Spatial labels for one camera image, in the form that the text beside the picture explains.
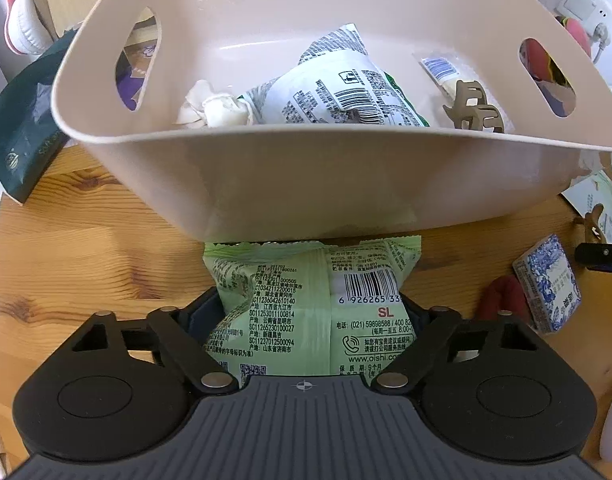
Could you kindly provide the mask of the hello kitty red plush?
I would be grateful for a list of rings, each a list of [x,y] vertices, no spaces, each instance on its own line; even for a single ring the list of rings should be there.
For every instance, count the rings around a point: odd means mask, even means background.
[[[475,320],[493,320],[501,310],[510,311],[525,323],[531,322],[531,314],[522,285],[515,276],[500,276],[484,288],[474,318]]]

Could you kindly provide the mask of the beige hair claw clip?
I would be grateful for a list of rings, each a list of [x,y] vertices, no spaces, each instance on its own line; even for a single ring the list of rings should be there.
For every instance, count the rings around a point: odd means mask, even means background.
[[[443,110],[455,129],[504,133],[501,113],[488,102],[484,87],[476,80],[458,80],[453,104],[443,105]]]

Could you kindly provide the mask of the pink hamburger plush toy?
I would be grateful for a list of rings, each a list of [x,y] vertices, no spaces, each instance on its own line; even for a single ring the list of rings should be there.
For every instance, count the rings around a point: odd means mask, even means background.
[[[575,18],[562,15],[556,15],[556,20],[575,39],[583,52],[591,56],[590,39],[582,24]],[[575,90],[551,54],[539,41],[528,38],[520,46],[519,55],[552,112],[558,117],[567,117],[576,106]]]

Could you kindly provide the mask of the white wall socket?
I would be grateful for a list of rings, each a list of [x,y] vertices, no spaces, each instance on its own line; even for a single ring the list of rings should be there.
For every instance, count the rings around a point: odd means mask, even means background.
[[[612,26],[612,7],[606,0],[560,0],[555,12],[577,20],[589,36],[599,24]]]

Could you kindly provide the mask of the dark green paper bag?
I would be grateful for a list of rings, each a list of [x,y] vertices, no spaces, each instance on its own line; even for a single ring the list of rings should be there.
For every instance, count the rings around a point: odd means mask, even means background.
[[[66,144],[51,112],[54,78],[76,32],[69,30],[0,93],[0,184],[25,203]]]

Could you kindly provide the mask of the white crumpled candy wrapper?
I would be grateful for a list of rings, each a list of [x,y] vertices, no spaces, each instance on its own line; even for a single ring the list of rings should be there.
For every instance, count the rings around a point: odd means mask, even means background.
[[[215,92],[204,79],[187,92],[176,124],[185,128],[251,126],[255,122],[251,105],[227,92]]]

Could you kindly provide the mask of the small blue-label sachet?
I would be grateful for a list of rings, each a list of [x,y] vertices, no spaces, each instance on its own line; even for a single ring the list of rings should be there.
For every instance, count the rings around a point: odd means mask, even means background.
[[[442,56],[422,58],[421,65],[447,98],[454,101],[457,95],[457,82],[462,79],[461,73],[455,66]]]

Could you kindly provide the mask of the purple floral table mat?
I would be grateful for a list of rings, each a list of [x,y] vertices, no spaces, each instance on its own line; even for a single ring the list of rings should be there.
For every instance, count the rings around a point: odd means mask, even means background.
[[[150,67],[157,40],[140,42],[124,47],[115,67],[116,88],[128,110],[135,110],[141,88]]]

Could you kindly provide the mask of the red white headphones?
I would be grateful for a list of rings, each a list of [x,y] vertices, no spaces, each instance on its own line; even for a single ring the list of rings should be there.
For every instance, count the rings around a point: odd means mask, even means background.
[[[56,39],[48,1],[7,0],[3,36],[16,55],[42,55]]]

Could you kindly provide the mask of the light green snack bag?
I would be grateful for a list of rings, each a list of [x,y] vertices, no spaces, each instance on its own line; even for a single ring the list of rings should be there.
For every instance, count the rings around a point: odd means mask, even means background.
[[[372,380],[417,338],[400,288],[418,235],[322,242],[208,244],[204,263],[225,316],[204,344],[239,382],[254,375]]]

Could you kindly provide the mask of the blue white porcelain-pattern box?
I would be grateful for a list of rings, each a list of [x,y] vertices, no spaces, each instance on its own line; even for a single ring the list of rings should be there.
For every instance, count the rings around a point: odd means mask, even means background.
[[[557,235],[540,240],[513,262],[534,328],[558,332],[581,304],[575,273]]]

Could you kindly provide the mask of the white green snack packet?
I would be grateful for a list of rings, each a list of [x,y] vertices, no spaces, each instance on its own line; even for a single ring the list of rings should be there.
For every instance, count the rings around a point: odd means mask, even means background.
[[[242,99],[259,125],[428,125],[394,78],[371,61],[353,24],[315,40],[296,67]]]

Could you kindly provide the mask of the green clover booklet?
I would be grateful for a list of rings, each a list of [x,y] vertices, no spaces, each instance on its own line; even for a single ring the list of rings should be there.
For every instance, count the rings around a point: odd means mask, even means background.
[[[603,210],[596,220],[598,232],[607,243],[612,243],[612,180],[604,170],[578,180],[562,196],[581,218],[601,205]]]

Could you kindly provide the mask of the beige plastic storage bin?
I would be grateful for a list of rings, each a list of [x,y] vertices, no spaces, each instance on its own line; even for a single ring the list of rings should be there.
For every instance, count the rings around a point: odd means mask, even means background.
[[[503,216],[612,152],[612,92],[537,0],[99,0],[51,104],[211,242]]]

